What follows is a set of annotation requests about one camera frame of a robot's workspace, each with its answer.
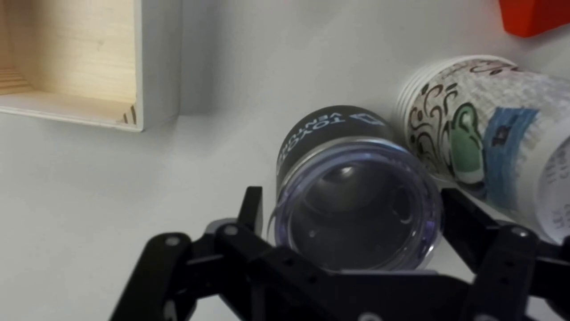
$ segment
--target wooden shelf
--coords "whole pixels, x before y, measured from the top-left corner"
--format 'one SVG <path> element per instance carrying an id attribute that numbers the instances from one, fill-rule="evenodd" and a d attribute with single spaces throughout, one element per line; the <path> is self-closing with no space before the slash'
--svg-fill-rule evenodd
<path id="1" fill-rule="evenodd" d="M 180 7 L 180 0 L 0 0 L 0 110 L 125 130 L 143 130 L 145 114 L 148 123 L 177 114 L 179 99 L 168 94 L 179 92 Z M 146 82 L 155 85 L 154 101 L 171 105 L 148 105 Z"/>

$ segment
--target green illustration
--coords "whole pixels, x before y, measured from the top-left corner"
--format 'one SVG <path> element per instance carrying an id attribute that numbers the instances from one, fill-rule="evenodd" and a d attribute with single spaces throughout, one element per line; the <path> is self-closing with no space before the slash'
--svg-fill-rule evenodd
<path id="1" fill-rule="evenodd" d="M 464 103 L 449 123 L 449 160 L 455 176 L 467 187 L 483 187 L 485 158 L 478 110 Z"/>

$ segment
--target paper cup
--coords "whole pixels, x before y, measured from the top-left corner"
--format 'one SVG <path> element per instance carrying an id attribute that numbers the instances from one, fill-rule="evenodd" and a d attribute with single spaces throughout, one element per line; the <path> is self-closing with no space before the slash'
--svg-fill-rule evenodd
<path id="1" fill-rule="evenodd" d="M 570 82 L 471 55 L 405 85 L 401 140 L 437 176 L 545 237 L 570 235 Z"/>

